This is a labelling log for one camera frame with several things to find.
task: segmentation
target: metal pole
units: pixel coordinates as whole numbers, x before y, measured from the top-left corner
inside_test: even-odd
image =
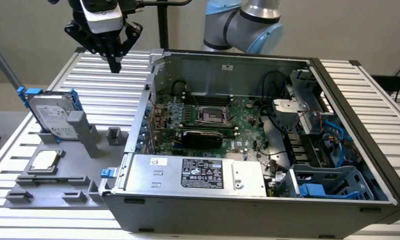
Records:
[[[8,81],[13,85],[13,88],[19,89],[19,87],[23,87],[24,85],[21,84],[17,76],[15,75],[15,73],[11,69],[11,66],[9,66],[5,58],[3,57],[1,53],[0,53],[0,69],[7,77]]]
[[[168,6],[158,6],[160,48],[170,48]]]

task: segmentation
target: capacitor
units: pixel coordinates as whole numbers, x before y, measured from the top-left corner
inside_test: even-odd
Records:
[[[247,109],[252,109],[254,108],[254,104],[250,103],[250,102],[244,106],[246,106]]]

